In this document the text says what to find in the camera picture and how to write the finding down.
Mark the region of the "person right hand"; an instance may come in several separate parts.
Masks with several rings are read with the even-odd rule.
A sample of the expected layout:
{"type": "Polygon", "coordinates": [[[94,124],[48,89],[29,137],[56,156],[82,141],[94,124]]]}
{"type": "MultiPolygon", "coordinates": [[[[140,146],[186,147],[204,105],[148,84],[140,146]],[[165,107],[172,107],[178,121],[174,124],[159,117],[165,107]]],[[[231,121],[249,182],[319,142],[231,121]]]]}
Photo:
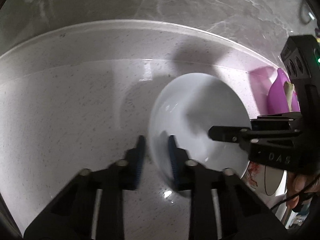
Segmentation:
{"type": "MultiPolygon", "coordinates": [[[[313,176],[305,176],[305,175],[295,175],[291,172],[287,173],[287,198],[291,197],[292,195],[295,195],[302,191],[306,186],[308,186],[310,183],[313,182],[318,177],[318,175],[313,176]]],[[[308,189],[305,193],[317,193],[319,192],[319,178],[317,181],[308,189]]],[[[286,206],[290,209],[293,209],[297,206],[299,202],[299,196],[296,196],[295,198],[288,200],[286,202],[286,206]]]]}

